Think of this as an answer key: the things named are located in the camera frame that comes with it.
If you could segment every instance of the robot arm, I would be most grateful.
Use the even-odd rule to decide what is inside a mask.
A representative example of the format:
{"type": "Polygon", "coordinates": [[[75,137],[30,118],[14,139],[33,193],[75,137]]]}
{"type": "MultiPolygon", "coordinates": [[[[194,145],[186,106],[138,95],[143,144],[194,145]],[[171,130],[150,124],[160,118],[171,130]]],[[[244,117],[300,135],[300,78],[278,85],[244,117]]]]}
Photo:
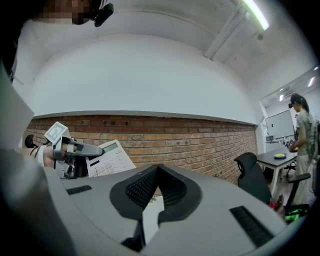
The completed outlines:
{"type": "Polygon", "coordinates": [[[55,158],[53,168],[60,178],[75,176],[76,157],[100,156],[103,153],[101,147],[74,141],[68,128],[59,122],[51,126],[44,136],[52,143],[55,158]],[[66,145],[66,152],[63,150],[63,144],[66,145]]]}

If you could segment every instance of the white device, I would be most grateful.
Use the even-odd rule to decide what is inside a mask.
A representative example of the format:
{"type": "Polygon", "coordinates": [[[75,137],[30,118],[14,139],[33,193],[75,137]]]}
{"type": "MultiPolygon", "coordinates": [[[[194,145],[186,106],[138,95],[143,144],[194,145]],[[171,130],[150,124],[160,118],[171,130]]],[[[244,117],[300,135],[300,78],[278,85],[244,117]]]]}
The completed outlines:
{"type": "Polygon", "coordinates": [[[268,134],[274,139],[295,135],[295,128],[292,122],[290,110],[276,114],[265,119],[268,134]]]}
{"type": "Polygon", "coordinates": [[[44,134],[44,136],[53,145],[60,139],[61,136],[70,137],[68,127],[64,126],[62,123],[55,122],[54,125],[44,134]]]}
{"type": "Polygon", "coordinates": [[[110,175],[136,168],[118,140],[112,140],[99,146],[102,155],[85,158],[89,177],[110,175]]]}

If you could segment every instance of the white calculator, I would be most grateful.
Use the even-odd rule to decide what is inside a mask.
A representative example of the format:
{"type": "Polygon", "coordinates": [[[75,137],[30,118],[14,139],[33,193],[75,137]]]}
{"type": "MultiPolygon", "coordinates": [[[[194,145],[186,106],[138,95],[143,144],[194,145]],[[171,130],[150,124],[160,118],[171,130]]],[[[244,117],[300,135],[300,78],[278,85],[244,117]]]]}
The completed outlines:
{"type": "Polygon", "coordinates": [[[86,157],[89,177],[120,173],[136,168],[118,140],[109,141],[99,146],[102,155],[86,157]]]}

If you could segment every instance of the gray table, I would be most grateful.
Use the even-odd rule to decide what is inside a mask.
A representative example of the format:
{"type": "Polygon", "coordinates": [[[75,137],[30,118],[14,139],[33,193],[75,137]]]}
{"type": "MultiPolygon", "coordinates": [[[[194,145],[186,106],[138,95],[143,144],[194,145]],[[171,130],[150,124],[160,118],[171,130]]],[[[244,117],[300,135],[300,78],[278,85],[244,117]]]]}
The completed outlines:
{"type": "Polygon", "coordinates": [[[284,172],[285,172],[284,167],[286,167],[287,165],[289,165],[290,163],[296,160],[297,153],[291,153],[287,147],[281,147],[267,153],[258,154],[256,158],[257,158],[257,163],[261,166],[262,170],[264,170],[265,167],[269,167],[274,170],[272,182],[270,185],[271,195],[274,196],[274,193],[276,191],[279,170],[282,169],[282,172],[281,172],[281,179],[282,179],[282,176],[284,175],[284,172]],[[286,154],[286,158],[275,159],[274,157],[275,154],[286,154]]]}

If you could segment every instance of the brick wall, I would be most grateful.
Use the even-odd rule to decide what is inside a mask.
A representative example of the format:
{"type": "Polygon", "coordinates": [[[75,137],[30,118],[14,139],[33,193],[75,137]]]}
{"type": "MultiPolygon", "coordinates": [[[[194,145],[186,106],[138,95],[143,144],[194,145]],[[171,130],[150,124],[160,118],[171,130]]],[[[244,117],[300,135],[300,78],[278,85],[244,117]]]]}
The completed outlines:
{"type": "Polygon", "coordinates": [[[136,167],[165,163],[232,183],[240,175],[234,158],[257,153],[255,128],[231,122],[123,115],[82,115],[34,119],[24,136],[46,142],[56,121],[78,142],[101,145],[119,140],[136,167]]]}

